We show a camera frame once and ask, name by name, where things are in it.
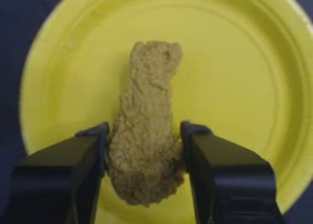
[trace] food item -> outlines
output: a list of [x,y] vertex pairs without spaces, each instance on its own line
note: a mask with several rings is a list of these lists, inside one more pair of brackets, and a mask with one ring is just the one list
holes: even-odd
[[183,183],[169,85],[180,59],[179,45],[159,41],[137,42],[131,53],[131,80],[120,96],[107,155],[112,186],[131,205],[159,203]]

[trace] paper plate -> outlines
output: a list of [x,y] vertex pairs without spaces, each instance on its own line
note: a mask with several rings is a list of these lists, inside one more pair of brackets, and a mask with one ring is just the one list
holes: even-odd
[[[311,178],[311,31],[292,0],[64,0],[22,74],[28,152],[112,122],[135,42],[177,42],[175,127],[204,124],[270,161],[284,212]],[[175,196],[141,208],[119,200],[107,177],[96,223],[195,223],[188,179]]]

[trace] dark blue background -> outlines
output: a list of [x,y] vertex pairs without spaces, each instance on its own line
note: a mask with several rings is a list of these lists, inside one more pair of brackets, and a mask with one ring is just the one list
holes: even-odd
[[[0,213],[6,204],[9,172],[25,156],[18,124],[22,63],[36,31],[58,1],[0,0]],[[313,0],[298,2],[313,17]],[[287,224],[311,223],[311,207],[313,185],[284,216]]]

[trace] crispy coating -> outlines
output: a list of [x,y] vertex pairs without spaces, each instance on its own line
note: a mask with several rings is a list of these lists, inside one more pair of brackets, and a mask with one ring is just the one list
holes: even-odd
[[112,186],[129,205],[159,203],[183,183],[169,85],[180,59],[180,46],[160,41],[137,42],[131,53],[131,80],[107,155]]

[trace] yellow paper plate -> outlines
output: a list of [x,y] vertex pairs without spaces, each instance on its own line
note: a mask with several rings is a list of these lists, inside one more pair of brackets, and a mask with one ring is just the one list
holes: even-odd
[[[112,122],[137,40],[176,41],[175,126],[205,124],[276,172],[284,212],[311,178],[313,34],[292,0],[64,0],[25,63],[21,129],[29,153]],[[149,208],[101,185],[96,223],[193,223],[188,179]]]

